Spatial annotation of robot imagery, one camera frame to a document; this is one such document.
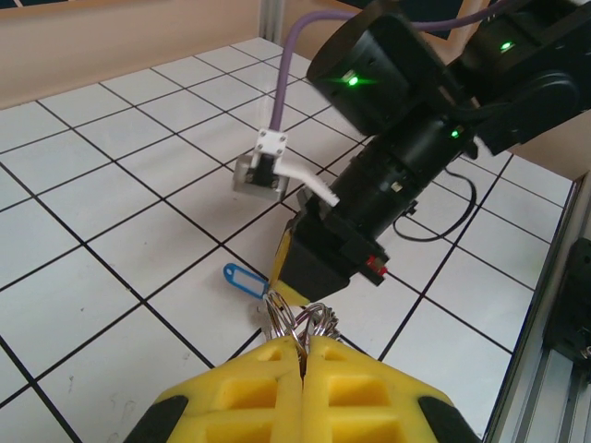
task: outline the white tile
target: white tile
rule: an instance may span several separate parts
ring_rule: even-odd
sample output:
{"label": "white tile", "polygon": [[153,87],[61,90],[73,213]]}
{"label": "white tile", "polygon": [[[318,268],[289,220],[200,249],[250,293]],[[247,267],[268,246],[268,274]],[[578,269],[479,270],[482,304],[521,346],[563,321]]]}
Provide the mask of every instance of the white tile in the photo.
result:
{"label": "white tile", "polygon": [[2,157],[34,193],[64,183],[106,164],[109,159],[72,131],[13,150]]}
{"label": "white tile", "polygon": [[101,85],[90,85],[41,100],[71,126],[82,125],[129,107]]}
{"label": "white tile", "polygon": [[[230,114],[257,129],[269,127],[273,102],[274,100],[269,96],[260,97],[253,102],[249,102],[230,111]],[[305,115],[295,109],[285,106],[283,108],[282,128],[297,125],[304,119],[306,119]]]}
{"label": "white tile", "polygon": [[[267,62],[271,66],[279,68],[281,63],[281,56],[272,58]],[[289,73],[296,78],[304,78],[310,66],[310,61],[307,58],[298,54],[292,54],[292,61],[289,64]]]}
{"label": "white tile", "polygon": [[0,333],[37,377],[137,302],[80,248],[2,292]]}
{"label": "white tile", "polygon": [[391,276],[374,286],[361,275],[342,291],[321,300],[339,318],[339,331],[378,358],[418,298]]}
{"label": "white tile", "polygon": [[141,307],[41,381],[82,441],[121,442],[164,390],[207,369]]}
{"label": "white tile", "polygon": [[185,88],[223,74],[219,69],[203,63],[195,57],[187,57],[159,65],[154,70]]}
{"label": "white tile", "polygon": [[81,126],[78,131],[107,155],[118,159],[172,134],[137,109]]}
{"label": "white tile", "polygon": [[486,263],[455,249],[427,297],[512,350],[532,294]]}
{"label": "white tile", "polygon": [[502,177],[561,206],[572,184],[570,180],[517,156],[513,157]]}
{"label": "white tile", "polygon": [[10,443],[71,441],[33,389],[2,408],[0,428],[2,439]]}
{"label": "white tile", "polygon": [[25,191],[4,169],[0,169],[0,210],[29,197]]}
{"label": "white tile", "polygon": [[446,393],[482,437],[509,360],[501,348],[424,301],[384,363]]}
{"label": "white tile", "polygon": [[291,210],[277,206],[230,240],[227,245],[250,266],[269,276],[285,225],[293,218],[294,213]]}
{"label": "white tile", "polygon": [[[431,184],[416,198],[416,213],[411,216],[426,228],[436,233],[443,233],[450,229],[460,217],[464,215],[469,202],[440,186]],[[460,227],[448,234],[446,238],[455,241],[462,232],[465,224],[474,212]]]}
{"label": "white tile", "polygon": [[[466,162],[463,159],[458,159],[450,163],[447,169],[453,173],[461,174],[474,182],[474,185],[476,186],[477,201],[482,201],[482,198],[487,194],[496,178],[494,174],[478,168],[474,164]],[[470,185],[465,180],[453,177],[445,171],[435,177],[434,182],[464,198],[470,199],[471,197]]]}
{"label": "white tile", "polygon": [[37,202],[0,213],[0,287],[47,263],[78,242]]}
{"label": "white tile", "polygon": [[272,58],[276,55],[279,55],[283,51],[281,46],[261,39],[261,37],[241,43],[236,43],[233,44],[233,46],[238,48],[240,51],[244,51],[245,53],[252,55],[253,57],[257,57],[260,60]]}
{"label": "white tile", "polygon": [[297,81],[287,87],[285,103],[306,115],[313,115],[331,105],[304,81]]}
{"label": "white tile", "polygon": [[314,120],[293,127],[287,132],[287,146],[312,160],[326,166],[356,145],[347,138]]}
{"label": "white tile", "polygon": [[248,314],[257,300],[223,277],[223,267],[237,261],[220,249],[150,300],[215,365],[230,358],[259,327]]}
{"label": "white tile", "polygon": [[144,103],[180,90],[180,86],[151,69],[113,78],[104,81],[103,85],[133,104]]}
{"label": "white tile", "polygon": [[332,106],[326,111],[322,111],[320,114],[314,117],[324,125],[328,125],[333,129],[336,129],[341,134],[345,134],[350,138],[354,138],[357,141],[363,140],[366,136],[361,134],[356,128],[351,125],[335,108]]}
{"label": "white tile", "polygon": [[90,242],[90,247],[145,297],[215,243],[161,203]]}
{"label": "white tile", "polygon": [[175,192],[218,166],[177,136],[125,157],[120,164],[161,196]]}
{"label": "white tile", "polygon": [[[271,92],[277,87],[277,75],[279,70],[266,63],[259,63],[257,65],[245,67],[232,73],[236,78],[240,78],[253,88],[262,90],[263,92]],[[287,82],[296,81],[295,78],[288,76]]]}
{"label": "white tile", "polygon": [[499,174],[511,158],[511,154],[508,151],[504,151],[499,155],[493,156],[489,150],[482,149],[478,150],[478,158],[476,160],[469,159],[466,156],[463,158],[494,174]]}
{"label": "white tile", "polygon": [[555,204],[505,180],[495,185],[484,207],[549,243],[562,213]]}
{"label": "white tile", "polygon": [[237,51],[231,46],[225,46],[224,48],[214,49],[207,53],[197,54],[196,57],[224,72],[236,71],[241,67],[254,65],[259,61],[256,58],[252,58],[250,55]]}
{"label": "white tile", "polygon": [[222,112],[186,90],[142,104],[140,108],[173,131],[182,131]]}
{"label": "white tile", "polygon": [[38,103],[27,103],[0,111],[0,152],[51,136],[67,126]]}
{"label": "white tile", "polygon": [[225,168],[186,187],[168,201],[218,240],[225,240],[272,205],[266,198],[234,192],[232,173]]}
{"label": "white tile", "polygon": [[110,164],[43,194],[41,200],[84,240],[146,208],[158,198]]}
{"label": "white tile", "polygon": [[460,247],[535,288],[549,246],[505,220],[481,210]]}
{"label": "white tile", "polygon": [[[431,237],[433,233],[413,221],[401,219],[397,223],[400,232],[414,237]],[[452,245],[445,240],[432,243],[409,242],[400,238],[394,229],[388,228],[378,238],[390,256],[386,264],[396,277],[410,284],[417,291],[423,291],[440,266]]]}
{"label": "white tile", "polygon": [[363,150],[363,148],[365,148],[365,146],[363,146],[363,145],[359,145],[359,146],[355,147],[354,150],[351,150],[349,153],[347,153],[342,158],[340,158],[338,161],[336,161],[334,163],[334,165],[330,166],[329,171],[331,171],[333,174],[336,174],[336,175],[342,174],[343,171],[347,168],[347,166],[349,166],[349,163],[351,162],[351,160],[353,160],[353,158],[356,157],[356,155],[359,152],[361,152]]}
{"label": "white tile", "polygon": [[2,374],[2,381],[0,381],[0,401],[6,400],[27,384],[27,380],[20,374],[15,364],[10,360],[10,357],[2,349],[0,349],[0,374]]}
{"label": "white tile", "polygon": [[226,163],[251,150],[257,143],[258,134],[252,127],[231,115],[222,114],[191,127],[180,136],[220,162]]}
{"label": "white tile", "polygon": [[230,76],[214,78],[200,83],[190,90],[225,111],[262,95],[259,90],[255,90]]}

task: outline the blue key tag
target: blue key tag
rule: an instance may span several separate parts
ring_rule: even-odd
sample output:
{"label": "blue key tag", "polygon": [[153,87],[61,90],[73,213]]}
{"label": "blue key tag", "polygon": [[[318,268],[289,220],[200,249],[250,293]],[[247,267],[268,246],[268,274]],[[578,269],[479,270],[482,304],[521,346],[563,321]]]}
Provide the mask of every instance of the blue key tag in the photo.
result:
{"label": "blue key tag", "polygon": [[223,276],[232,286],[259,300],[262,299],[269,287],[269,284],[257,274],[235,263],[228,263],[223,267]]}

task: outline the black cylinder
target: black cylinder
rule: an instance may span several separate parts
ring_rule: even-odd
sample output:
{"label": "black cylinder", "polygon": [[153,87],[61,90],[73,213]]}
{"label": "black cylinder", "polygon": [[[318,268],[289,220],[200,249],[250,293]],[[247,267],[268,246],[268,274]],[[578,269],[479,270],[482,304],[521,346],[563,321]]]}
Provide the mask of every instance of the black cylinder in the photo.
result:
{"label": "black cylinder", "polygon": [[336,210],[361,234],[377,238],[455,159],[471,135],[431,115],[410,115],[375,137],[332,184]]}

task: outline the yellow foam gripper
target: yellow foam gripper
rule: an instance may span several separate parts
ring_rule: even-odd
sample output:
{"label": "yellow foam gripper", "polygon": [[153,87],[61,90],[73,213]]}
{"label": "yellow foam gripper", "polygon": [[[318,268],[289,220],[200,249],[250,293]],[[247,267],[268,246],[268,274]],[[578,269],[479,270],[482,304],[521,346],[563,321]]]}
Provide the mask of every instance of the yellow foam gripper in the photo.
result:
{"label": "yellow foam gripper", "polygon": [[168,443],[437,443],[417,399],[442,392],[338,341],[312,337],[302,379],[279,338],[164,392],[188,398]]}

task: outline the white tiled floor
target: white tiled floor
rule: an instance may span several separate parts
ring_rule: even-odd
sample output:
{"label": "white tiled floor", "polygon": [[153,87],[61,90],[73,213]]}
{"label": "white tiled floor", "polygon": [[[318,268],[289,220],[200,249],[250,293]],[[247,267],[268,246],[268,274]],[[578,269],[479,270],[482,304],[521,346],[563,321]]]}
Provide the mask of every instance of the white tiled floor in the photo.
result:
{"label": "white tiled floor", "polygon": [[[254,39],[0,112],[3,441],[121,442],[158,393],[253,336],[254,299],[222,268],[268,275],[296,196],[230,182],[271,117],[280,53]],[[331,182],[364,138],[301,81],[307,64],[290,69],[288,155]],[[450,170],[484,199],[464,234],[389,229],[386,281],[326,303],[348,340],[447,392],[482,434],[570,183],[509,153]],[[464,211],[468,186],[435,182],[401,232]]]}

